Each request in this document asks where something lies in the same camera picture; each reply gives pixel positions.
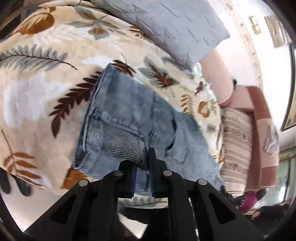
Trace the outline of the pink pillow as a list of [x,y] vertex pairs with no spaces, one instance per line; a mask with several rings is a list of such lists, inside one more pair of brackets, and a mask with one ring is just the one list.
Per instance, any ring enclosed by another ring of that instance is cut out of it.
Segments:
[[203,77],[210,82],[211,90],[221,108],[234,108],[245,113],[253,111],[254,107],[247,87],[235,84],[216,49],[200,64]]

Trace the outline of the beige leaf-print blanket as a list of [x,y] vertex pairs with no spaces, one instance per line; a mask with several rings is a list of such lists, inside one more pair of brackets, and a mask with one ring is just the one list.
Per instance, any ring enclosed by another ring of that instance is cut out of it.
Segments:
[[201,90],[195,61],[174,55],[100,9],[40,7],[1,43],[1,169],[52,191],[85,178],[70,166],[90,94],[108,64],[193,116],[218,160],[220,108]]

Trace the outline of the striped beige pillow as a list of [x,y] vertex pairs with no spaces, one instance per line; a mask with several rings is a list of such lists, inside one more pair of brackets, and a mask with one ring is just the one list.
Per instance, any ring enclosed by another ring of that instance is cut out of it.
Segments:
[[220,172],[226,192],[238,197],[245,192],[251,162],[251,118],[237,109],[225,108],[222,124],[224,162]]

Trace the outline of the blue denim jeans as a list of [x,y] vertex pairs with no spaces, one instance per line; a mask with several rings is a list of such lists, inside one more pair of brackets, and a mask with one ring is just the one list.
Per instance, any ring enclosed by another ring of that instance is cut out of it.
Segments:
[[149,195],[149,148],[184,179],[224,184],[196,121],[174,110],[149,87],[107,66],[96,82],[73,161],[73,168],[102,179],[123,160],[136,164],[136,192]]

